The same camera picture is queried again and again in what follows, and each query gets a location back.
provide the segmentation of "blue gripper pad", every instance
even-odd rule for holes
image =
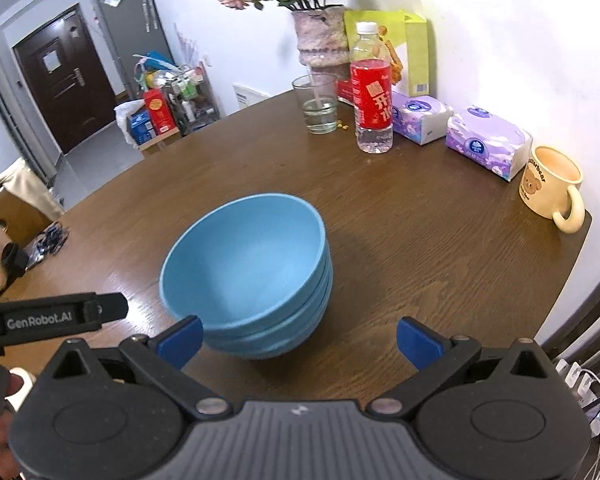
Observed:
[[[418,370],[437,361],[451,348],[449,339],[442,337],[412,317],[403,317],[398,322],[395,338],[398,350]]]
[[[197,316],[187,316],[170,329],[151,340],[151,348],[170,365],[180,370],[198,353],[204,339],[202,322]]]

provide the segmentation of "yellow-green box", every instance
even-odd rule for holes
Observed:
[[[357,22],[376,22],[380,39],[392,56],[394,92],[414,97],[429,94],[427,20],[400,10],[348,10],[344,13],[349,45],[358,38]]]

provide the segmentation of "plastic water bottle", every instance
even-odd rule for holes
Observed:
[[[384,153],[394,145],[391,105],[391,55],[378,37],[378,24],[358,22],[351,48],[351,83],[358,147]]]

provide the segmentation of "gray ribbed panel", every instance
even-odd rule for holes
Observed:
[[[197,425],[146,480],[451,480],[407,429],[350,400],[247,402],[231,420]]]

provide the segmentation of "white bottle cap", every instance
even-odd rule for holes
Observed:
[[[378,24],[376,22],[357,22],[356,30],[358,34],[377,34]]]

